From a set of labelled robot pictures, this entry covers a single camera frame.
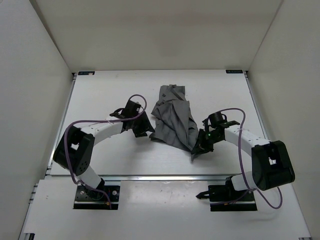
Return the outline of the grey pleated skirt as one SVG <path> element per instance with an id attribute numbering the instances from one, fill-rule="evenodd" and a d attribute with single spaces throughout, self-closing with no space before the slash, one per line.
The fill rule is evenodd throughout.
<path id="1" fill-rule="evenodd" d="M 199 156 L 192 153 L 199 130 L 186 99 L 185 86 L 162 85 L 151 115 L 155 117 L 155 132 L 149 136 L 151 141 L 189 152 L 191 162 Z"/>

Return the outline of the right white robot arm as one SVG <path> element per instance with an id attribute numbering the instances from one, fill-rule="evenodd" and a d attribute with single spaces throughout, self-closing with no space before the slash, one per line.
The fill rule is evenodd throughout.
<path id="1" fill-rule="evenodd" d="M 206 154 L 214 150 L 214 144 L 226 141 L 238 147 L 239 161 L 242 152 L 251 157 L 251 171 L 230 178 L 231 183 L 224 187 L 224 195 L 236 200 L 243 190 L 266 191 L 295 181 L 295 172 L 284 142 L 270 141 L 241 128 L 237 121 L 221 120 L 200 129 L 191 155 Z"/>

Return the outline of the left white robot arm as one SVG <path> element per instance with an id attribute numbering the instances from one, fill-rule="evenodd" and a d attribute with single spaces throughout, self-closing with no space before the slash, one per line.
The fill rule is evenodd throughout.
<path id="1" fill-rule="evenodd" d="M 145 112 L 135 117 L 107 120 L 79 120 L 75 123 L 89 123 L 76 127 L 74 123 L 67 127 L 53 154 L 53 161 L 69 171 L 75 184 L 87 187 L 87 193 L 93 199 L 104 195 L 105 182 L 90 166 L 93 148 L 100 142 L 132 130 L 136 138 L 146 137 L 147 132 L 154 133 Z"/>

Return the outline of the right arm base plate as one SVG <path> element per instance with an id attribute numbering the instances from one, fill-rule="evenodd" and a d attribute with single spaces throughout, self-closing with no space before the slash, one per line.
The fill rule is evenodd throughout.
<path id="1" fill-rule="evenodd" d="M 236 191 L 226 185 L 209 185 L 198 193 L 197 199 L 209 199 L 211 212 L 255 212 L 258 210 L 254 194 L 248 190 Z"/>

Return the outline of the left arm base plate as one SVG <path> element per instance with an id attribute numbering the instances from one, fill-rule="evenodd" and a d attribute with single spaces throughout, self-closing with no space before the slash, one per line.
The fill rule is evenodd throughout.
<path id="1" fill-rule="evenodd" d="M 107 197 L 100 192 L 87 189 L 83 185 L 78 185 L 73 208 L 75 210 L 118 210 L 120 198 L 120 185 L 105 185 L 103 191 L 108 195 Z"/>

